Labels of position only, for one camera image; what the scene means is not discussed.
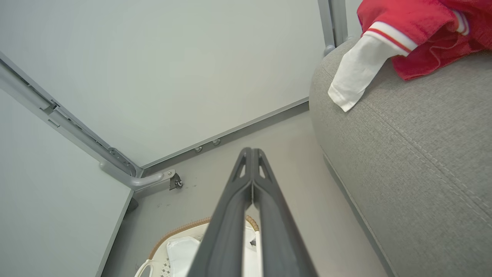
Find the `red cloth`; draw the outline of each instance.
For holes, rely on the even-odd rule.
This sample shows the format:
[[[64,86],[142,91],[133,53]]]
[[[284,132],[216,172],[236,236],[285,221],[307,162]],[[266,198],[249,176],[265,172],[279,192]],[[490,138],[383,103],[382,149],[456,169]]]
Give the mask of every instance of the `red cloth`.
[[[382,34],[409,52],[406,57],[392,57],[404,80],[429,74],[473,52],[492,49],[492,0],[363,0],[357,14],[364,33],[374,22],[384,22],[417,44],[410,52],[398,38]]]

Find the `metal bar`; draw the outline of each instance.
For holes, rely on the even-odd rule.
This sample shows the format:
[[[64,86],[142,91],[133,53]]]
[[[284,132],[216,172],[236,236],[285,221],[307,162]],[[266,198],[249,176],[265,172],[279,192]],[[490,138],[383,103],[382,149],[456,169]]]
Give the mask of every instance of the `metal bar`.
[[[43,110],[51,120],[48,123],[55,127],[62,126],[83,144],[95,151],[107,161],[113,163],[123,172],[133,177],[140,177],[143,169],[116,151],[99,136],[94,134],[82,122],[57,103],[51,95],[44,91],[20,68],[0,52],[0,85],[9,87],[16,94]]]
[[[30,89],[19,77],[12,73],[11,68],[8,67],[3,61],[0,60],[0,80],[5,82],[13,90],[19,92],[22,96],[29,99],[36,107],[44,110],[50,107],[50,104],[46,102],[39,94]]]
[[[338,47],[344,43],[348,37],[347,30],[347,13],[345,9],[345,0],[330,0],[331,15],[333,19],[333,31],[335,45]]]
[[[319,15],[321,16],[321,26],[325,37],[325,46],[335,45],[333,37],[332,17],[330,12],[329,0],[318,0]]]
[[[115,165],[107,161],[100,163],[99,167],[108,175],[120,181],[135,192],[143,190],[144,188],[155,185],[157,183],[170,180],[172,177],[176,176],[175,170],[169,170],[166,172],[155,173],[145,178],[136,178],[125,174],[117,167],[115,167]]]
[[[131,176],[131,170],[124,164],[120,163],[112,154],[110,154],[106,149],[97,144],[93,138],[89,137],[86,133],[82,132],[82,129],[79,129],[77,126],[73,125],[66,117],[64,117],[59,111],[54,110],[49,117],[54,119],[60,126],[67,129],[70,133],[72,133],[75,137],[80,139],[83,143],[89,146],[92,150],[101,155],[104,159],[114,164],[120,170],[125,172],[126,174]]]

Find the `gray sofa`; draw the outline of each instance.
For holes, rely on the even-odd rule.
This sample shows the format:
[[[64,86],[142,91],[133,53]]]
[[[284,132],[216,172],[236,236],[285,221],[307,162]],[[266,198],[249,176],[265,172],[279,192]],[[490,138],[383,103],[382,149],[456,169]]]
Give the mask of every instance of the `gray sofa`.
[[[347,113],[327,91],[355,43],[316,70],[325,158],[395,276],[492,276],[492,55],[403,81],[387,61]]]

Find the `basket handle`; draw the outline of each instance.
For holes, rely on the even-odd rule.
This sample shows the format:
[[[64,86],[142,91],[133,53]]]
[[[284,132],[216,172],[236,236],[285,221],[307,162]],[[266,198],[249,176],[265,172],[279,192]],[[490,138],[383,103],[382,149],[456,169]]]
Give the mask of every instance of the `basket handle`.
[[[150,266],[151,267],[151,272],[149,274],[149,276],[152,276],[152,271],[154,271],[154,265],[156,265],[156,262],[153,261],[153,260],[147,260],[145,261],[145,263],[143,263],[140,268],[137,270],[137,273],[135,273],[135,277],[140,277],[142,275],[142,273],[144,272],[145,268],[147,266]]]

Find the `gray floor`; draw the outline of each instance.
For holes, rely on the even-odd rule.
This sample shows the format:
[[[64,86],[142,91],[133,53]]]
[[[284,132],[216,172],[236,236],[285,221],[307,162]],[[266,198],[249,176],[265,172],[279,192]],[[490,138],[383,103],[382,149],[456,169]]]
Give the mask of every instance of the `gray floor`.
[[[134,276],[165,233],[211,216],[248,146],[267,155],[320,276],[387,276],[324,164],[308,111],[173,166],[183,189],[160,185],[139,195],[140,206],[123,221],[102,276]],[[256,209],[247,214],[259,221]]]

